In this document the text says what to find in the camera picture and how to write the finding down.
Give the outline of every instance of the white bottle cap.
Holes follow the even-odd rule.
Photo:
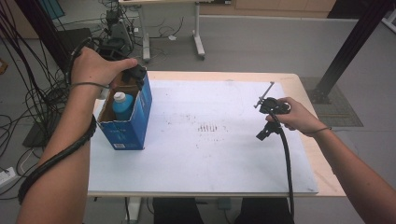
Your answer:
[[[114,100],[117,103],[122,103],[125,101],[125,93],[123,93],[122,91],[117,91],[116,94],[114,94]]]

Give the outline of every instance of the blue bottle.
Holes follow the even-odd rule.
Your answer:
[[[113,111],[117,120],[129,120],[134,108],[134,97],[117,91],[114,94]]]

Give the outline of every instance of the right forearm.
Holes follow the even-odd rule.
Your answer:
[[[316,133],[314,138],[363,220],[366,223],[396,222],[395,190],[332,131]]]

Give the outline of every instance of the person's leg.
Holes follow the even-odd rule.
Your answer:
[[[154,198],[154,224],[204,224],[194,198]]]
[[[234,224],[292,224],[287,198],[244,198]]]

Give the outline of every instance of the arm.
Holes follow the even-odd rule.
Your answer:
[[[396,223],[396,191],[358,158],[331,130],[305,107],[291,98],[288,115],[277,115],[291,130],[299,130],[317,141],[324,157],[340,181],[346,196],[366,223]]]
[[[72,82],[109,84],[136,60],[108,62],[91,49],[83,49],[72,71]],[[77,141],[91,123],[94,102],[100,88],[93,85],[74,87],[61,120],[38,162]],[[41,176],[29,189],[21,205],[17,223],[82,223],[88,190],[90,142]]]

